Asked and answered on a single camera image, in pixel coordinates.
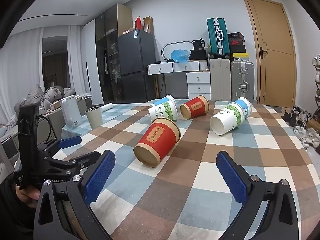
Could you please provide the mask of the person's left hand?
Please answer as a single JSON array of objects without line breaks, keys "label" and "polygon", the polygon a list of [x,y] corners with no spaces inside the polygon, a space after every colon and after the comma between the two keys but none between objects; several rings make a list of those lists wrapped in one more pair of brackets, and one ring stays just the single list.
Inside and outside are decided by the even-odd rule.
[{"label": "person's left hand", "polygon": [[26,189],[20,189],[20,187],[16,186],[15,190],[20,201],[31,208],[35,209],[37,207],[37,201],[40,197],[40,191],[37,188],[29,186]]}]

